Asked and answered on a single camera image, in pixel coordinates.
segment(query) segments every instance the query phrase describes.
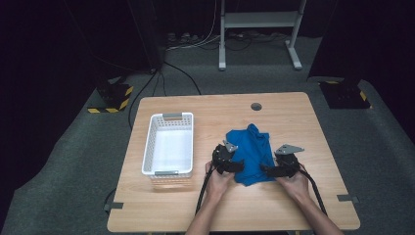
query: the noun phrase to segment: human arm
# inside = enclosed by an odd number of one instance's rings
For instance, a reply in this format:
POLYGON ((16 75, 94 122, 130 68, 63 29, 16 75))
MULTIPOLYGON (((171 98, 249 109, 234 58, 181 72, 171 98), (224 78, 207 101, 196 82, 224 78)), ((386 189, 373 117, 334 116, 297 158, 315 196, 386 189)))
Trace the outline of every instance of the human arm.
POLYGON ((277 181, 301 209, 308 223, 318 235, 344 234, 339 227, 312 201, 308 192, 308 179, 300 172, 293 177, 278 177, 277 181))
MULTIPOLYGON (((210 169, 211 162, 205 165, 206 172, 210 169)), ((187 229, 186 235, 202 235, 209 234, 211 222, 214 213, 219 205, 222 196, 228 189, 229 181, 234 177, 235 173, 223 172, 219 174, 214 170, 207 183, 205 199, 198 213, 193 218, 187 229)))

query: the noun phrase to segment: blue towel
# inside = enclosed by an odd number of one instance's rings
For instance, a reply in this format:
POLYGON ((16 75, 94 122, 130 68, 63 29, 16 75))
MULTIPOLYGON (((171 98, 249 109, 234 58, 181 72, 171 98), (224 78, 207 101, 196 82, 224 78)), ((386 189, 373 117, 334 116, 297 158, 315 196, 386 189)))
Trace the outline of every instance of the blue towel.
POLYGON ((248 125, 246 130, 231 130, 226 134, 226 140, 238 146, 232 158, 233 162, 244 160, 245 168, 235 174, 235 181, 245 186, 257 182, 273 181, 260 169, 260 165, 275 166, 272 160, 269 134, 259 133, 254 124, 248 125))

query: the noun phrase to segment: white plastic basket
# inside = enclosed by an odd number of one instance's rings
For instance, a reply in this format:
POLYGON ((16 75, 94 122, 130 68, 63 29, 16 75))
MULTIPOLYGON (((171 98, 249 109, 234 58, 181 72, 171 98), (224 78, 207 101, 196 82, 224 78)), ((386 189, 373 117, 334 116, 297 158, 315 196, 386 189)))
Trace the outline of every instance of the white plastic basket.
POLYGON ((193 114, 156 114, 150 119, 142 172, 152 179, 188 178, 193 169, 193 114))

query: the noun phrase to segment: gray floor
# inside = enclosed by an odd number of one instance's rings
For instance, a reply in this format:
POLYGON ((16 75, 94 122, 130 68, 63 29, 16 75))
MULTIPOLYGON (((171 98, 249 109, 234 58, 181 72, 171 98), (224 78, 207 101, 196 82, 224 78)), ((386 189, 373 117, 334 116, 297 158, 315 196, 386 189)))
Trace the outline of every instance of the gray floor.
MULTIPOLYGON (((228 46, 244 46, 241 43, 229 41, 228 46)), ((361 227, 346 234, 413 234, 414 145, 366 81, 359 86, 373 109, 328 108, 317 83, 327 78, 306 81, 319 43, 318 38, 298 39, 301 71, 293 70, 282 41, 253 43, 243 51, 228 50, 226 71, 217 69, 217 50, 178 49, 167 52, 165 60, 191 74, 204 95, 307 93, 346 188, 359 199, 355 208, 361 227)), ((167 96, 198 94, 180 71, 164 66, 162 72, 167 96)), ((155 96, 164 95, 161 77, 155 87, 157 77, 139 98, 152 96, 154 91, 155 96)), ((134 85, 133 97, 149 78, 146 74, 128 77, 126 83, 134 85)), ((85 107, 94 101, 91 97, 85 107)), ((132 120, 138 103, 132 107, 132 120)), ((2 234, 111 234, 103 204, 116 187, 128 145, 127 115, 128 111, 91 115, 82 109, 41 172, 16 191, 2 234)))

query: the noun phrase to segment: table hole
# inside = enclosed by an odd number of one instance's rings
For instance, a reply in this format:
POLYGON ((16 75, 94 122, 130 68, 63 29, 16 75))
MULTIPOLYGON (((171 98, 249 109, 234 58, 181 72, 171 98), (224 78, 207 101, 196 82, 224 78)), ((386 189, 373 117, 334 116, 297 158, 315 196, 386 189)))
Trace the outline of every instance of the table hole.
POLYGON ((260 103, 252 103, 251 109, 253 109, 254 111, 260 111, 262 109, 262 106, 260 103))

